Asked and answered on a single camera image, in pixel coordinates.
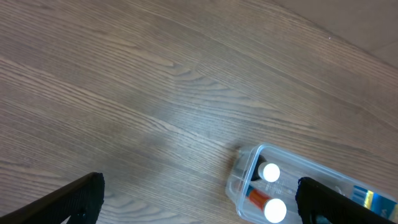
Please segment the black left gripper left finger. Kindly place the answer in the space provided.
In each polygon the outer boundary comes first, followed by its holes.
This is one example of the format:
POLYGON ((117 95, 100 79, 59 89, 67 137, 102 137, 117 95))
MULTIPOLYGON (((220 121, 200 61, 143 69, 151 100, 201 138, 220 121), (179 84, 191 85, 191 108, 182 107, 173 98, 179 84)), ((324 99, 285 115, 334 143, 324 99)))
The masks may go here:
POLYGON ((1 217, 1 223, 95 224, 104 203, 102 173, 91 172, 68 185, 1 217))

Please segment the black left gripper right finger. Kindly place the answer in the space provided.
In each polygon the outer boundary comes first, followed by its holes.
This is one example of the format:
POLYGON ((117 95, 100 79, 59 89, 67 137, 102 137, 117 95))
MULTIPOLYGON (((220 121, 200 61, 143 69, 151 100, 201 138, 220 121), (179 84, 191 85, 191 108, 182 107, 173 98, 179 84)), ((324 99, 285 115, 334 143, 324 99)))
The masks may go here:
POLYGON ((310 177, 298 180, 295 195, 303 224, 393 224, 310 177))

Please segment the orange bottle white cap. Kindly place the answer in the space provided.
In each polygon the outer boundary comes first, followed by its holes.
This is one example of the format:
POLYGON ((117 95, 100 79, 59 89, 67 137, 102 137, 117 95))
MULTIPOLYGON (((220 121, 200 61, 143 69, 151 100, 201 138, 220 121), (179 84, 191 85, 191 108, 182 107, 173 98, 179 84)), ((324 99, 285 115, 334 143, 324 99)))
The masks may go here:
POLYGON ((262 216, 271 223, 280 223, 287 214, 285 203, 273 198, 249 184, 243 187, 243 195, 253 206, 262 212, 262 216))

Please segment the black bottle white cap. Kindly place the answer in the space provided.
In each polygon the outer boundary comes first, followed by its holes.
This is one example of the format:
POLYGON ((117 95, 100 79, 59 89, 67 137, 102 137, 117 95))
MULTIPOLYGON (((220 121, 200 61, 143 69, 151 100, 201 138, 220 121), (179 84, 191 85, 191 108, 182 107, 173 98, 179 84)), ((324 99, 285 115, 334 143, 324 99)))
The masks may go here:
POLYGON ((254 171, 251 176, 251 181, 265 180, 267 182, 275 182, 280 177, 279 166, 268 162, 266 158, 259 155, 254 166, 254 171))

